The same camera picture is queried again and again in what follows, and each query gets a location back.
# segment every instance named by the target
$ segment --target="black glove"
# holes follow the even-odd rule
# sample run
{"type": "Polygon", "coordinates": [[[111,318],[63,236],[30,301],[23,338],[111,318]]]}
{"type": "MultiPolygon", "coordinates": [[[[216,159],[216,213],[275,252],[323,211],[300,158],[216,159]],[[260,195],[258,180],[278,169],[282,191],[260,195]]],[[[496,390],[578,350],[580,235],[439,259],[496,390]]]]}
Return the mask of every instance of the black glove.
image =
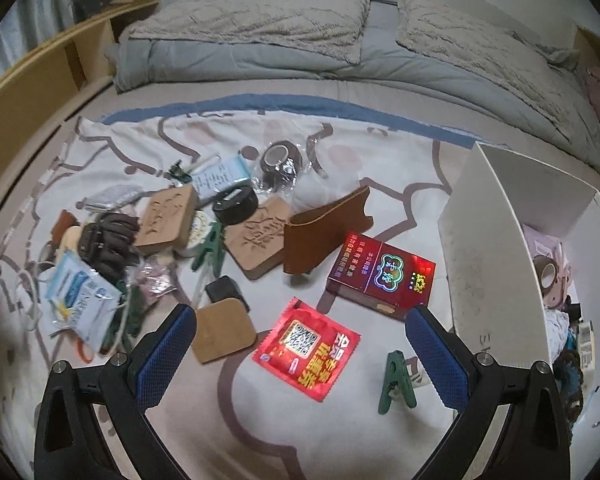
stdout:
{"type": "Polygon", "coordinates": [[[85,225],[78,241],[78,255],[114,285],[124,279],[131,246],[140,229],[138,219],[121,213],[105,213],[85,225]]]}

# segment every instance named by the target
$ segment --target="white storage box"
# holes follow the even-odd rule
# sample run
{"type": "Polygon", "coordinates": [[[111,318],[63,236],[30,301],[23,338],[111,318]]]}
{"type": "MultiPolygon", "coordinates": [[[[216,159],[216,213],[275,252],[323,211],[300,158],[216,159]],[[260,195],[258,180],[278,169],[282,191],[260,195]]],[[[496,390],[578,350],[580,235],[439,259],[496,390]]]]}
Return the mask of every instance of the white storage box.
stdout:
{"type": "MultiPolygon", "coordinates": [[[[476,144],[438,220],[454,326],[471,352],[529,367],[550,359],[521,222],[562,240],[582,315],[593,323],[594,385],[570,449],[571,477],[581,479],[600,456],[600,193],[532,158],[476,144]]],[[[506,411],[498,409],[465,478],[484,468],[506,411]]]]}

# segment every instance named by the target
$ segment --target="clothes clip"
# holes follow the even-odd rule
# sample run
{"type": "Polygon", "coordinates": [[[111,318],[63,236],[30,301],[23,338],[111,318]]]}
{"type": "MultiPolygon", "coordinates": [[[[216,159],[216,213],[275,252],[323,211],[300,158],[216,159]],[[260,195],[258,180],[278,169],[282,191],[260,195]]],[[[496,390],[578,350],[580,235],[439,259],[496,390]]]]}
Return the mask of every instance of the clothes clip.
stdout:
{"type": "Polygon", "coordinates": [[[171,167],[169,168],[169,171],[167,172],[167,174],[173,179],[178,181],[181,184],[188,184],[189,182],[191,182],[193,179],[191,178],[190,174],[187,173],[186,171],[184,171],[181,167],[180,164],[182,163],[181,160],[179,160],[178,162],[176,162],[175,164],[172,164],[171,167]]]}
{"type": "Polygon", "coordinates": [[[207,258],[211,258],[211,268],[213,269],[214,276],[220,277],[222,272],[222,264],[224,263],[224,233],[222,232],[222,224],[215,222],[209,234],[206,236],[205,241],[196,247],[193,254],[193,263],[191,264],[191,270],[198,270],[203,263],[207,261],[207,258]]]}
{"type": "Polygon", "coordinates": [[[409,378],[404,355],[399,350],[395,350],[386,357],[386,370],[384,372],[384,383],[382,383],[382,394],[380,395],[380,404],[378,413],[384,415],[389,411],[392,401],[392,393],[398,390],[404,397],[404,402],[410,408],[416,407],[416,396],[413,393],[413,385],[409,378]]]}

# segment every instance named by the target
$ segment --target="tape roll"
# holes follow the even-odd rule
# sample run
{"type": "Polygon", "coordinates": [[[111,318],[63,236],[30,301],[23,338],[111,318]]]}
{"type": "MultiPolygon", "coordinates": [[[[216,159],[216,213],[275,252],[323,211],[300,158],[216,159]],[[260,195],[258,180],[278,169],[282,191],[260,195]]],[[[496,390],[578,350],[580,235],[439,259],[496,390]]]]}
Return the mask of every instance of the tape roll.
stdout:
{"type": "Polygon", "coordinates": [[[274,142],[260,157],[260,169],[266,186],[275,191],[293,181],[302,170],[300,150],[289,140],[274,142]]]}
{"type": "Polygon", "coordinates": [[[203,211],[196,211],[191,223],[191,229],[189,230],[189,238],[187,239],[187,245],[182,248],[173,248],[173,250],[183,258],[190,258],[196,254],[196,249],[202,243],[204,243],[206,236],[211,231],[213,221],[209,218],[209,215],[203,211]]]}
{"type": "Polygon", "coordinates": [[[258,197],[251,186],[235,187],[218,195],[212,210],[222,225],[244,222],[256,212],[258,197]]]}
{"type": "Polygon", "coordinates": [[[544,256],[544,254],[534,256],[533,262],[540,291],[542,296],[545,297],[558,279],[558,263],[553,258],[544,256]]]}

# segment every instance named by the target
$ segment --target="red cigarette box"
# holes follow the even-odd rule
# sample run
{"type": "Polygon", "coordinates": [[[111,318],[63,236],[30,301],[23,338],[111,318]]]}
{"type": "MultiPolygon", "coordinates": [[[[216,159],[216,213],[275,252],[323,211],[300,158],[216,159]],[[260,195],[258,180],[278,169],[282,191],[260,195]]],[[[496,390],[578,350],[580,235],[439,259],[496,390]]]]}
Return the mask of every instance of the red cigarette box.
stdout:
{"type": "Polygon", "coordinates": [[[436,264],[365,235],[349,233],[327,290],[395,319],[429,304],[436,264]]]}

